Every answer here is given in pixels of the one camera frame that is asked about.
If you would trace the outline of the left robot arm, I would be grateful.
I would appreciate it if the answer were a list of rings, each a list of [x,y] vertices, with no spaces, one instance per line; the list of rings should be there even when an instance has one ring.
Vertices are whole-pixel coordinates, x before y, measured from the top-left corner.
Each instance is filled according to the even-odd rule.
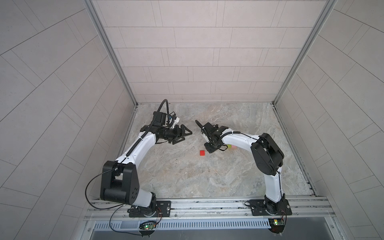
[[[123,155],[104,164],[100,199],[130,205],[134,208],[131,217],[152,217],[157,211],[156,194],[141,189],[137,168],[159,139],[175,145],[192,134],[185,125],[143,126],[137,141]]]

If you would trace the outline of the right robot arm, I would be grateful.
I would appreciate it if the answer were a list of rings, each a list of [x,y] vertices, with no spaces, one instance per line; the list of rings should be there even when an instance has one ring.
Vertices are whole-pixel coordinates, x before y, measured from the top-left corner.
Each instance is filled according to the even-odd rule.
[[[285,156],[269,134],[247,135],[225,126],[220,127],[211,123],[202,125],[197,120],[195,122],[201,128],[202,135],[207,141],[204,146],[210,154],[217,150],[223,151],[222,147],[229,145],[252,153],[257,168],[264,174],[266,185],[263,200],[245,202],[254,216],[281,215],[284,217],[292,214],[282,188],[281,172]]]

